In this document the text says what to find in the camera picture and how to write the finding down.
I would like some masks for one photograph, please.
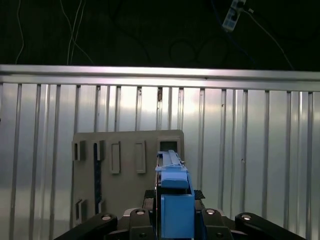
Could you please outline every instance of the dark background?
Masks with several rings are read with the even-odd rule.
[[[213,0],[223,22],[230,0]],[[74,24],[80,0],[62,0]],[[19,0],[0,0],[0,64],[14,64],[22,46]],[[319,0],[247,0],[298,71],[320,71]],[[229,40],[210,0],[82,0],[77,44],[95,66],[290,70],[281,50],[242,13]],[[21,0],[26,65],[66,65],[71,31],[60,0]],[[71,65],[93,65],[77,48]]]

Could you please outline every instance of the blue cable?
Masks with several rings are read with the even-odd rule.
[[[216,17],[216,20],[218,21],[219,25],[223,28],[223,24],[219,18],[219,15],[218,15],[218,11],[216,9],[216,6],[214,4],[214,0],[211,0],[211,4],[212,4],[212,8],[213,8],[213,11],[214,11],[214,15]],[[254,65],[256,65],[256,61],[242,48],[239,46],[239,44],[231,37],[231,35],[229,33],[227,33],[224,29],[222,29],[224,31],[224,33],[228,36],[230,42],[240,51],[240,52],[243,52],[249,59],[251,62],[253,62]]]

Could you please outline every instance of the gray plastic block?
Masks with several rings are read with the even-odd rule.
[[[95,144],[100,179],[95,179]],[[142,207],[145,191],[155,187],[158,151],[172,149],[184,159],[181,130],[76,133],[72,145],[76,224],[94,216],[97,209],[121,217],[126,209]],[[97,186],[101,189],[98,206]],[[84,201],[83,206],[76,204],[79,201]]]

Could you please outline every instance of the blue object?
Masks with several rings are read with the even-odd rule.
[[[195,192],[187,168],[173,150],[159,152],[162,166],[157,166],[161,187],[185,189],[186,194],[161,195],[161,237],[191,239],[195,237]]]

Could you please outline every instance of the screw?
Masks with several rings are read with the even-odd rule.
[[[213,214],[215,213],[215,211],[212,210],[212,209],[208,209],[208,210],[206,211],[206,213],[209,214],[209,215],[213,215]]]
[[[143,215],[143,214],[145,214],[145,211],[139,210],[139,211],[136,212],[136,214],[138,214],[138,215]]]
[[[108,220],[110,220],[111,219],[111,216],[109,216],[109,215],[104,215],[103,217],[102,217],[102,220],[103,221],[108,221]]]
[[[251,219],[251,217],[249,215],[242,215],[241,218],[243,218],[244,220],[249,221]]]

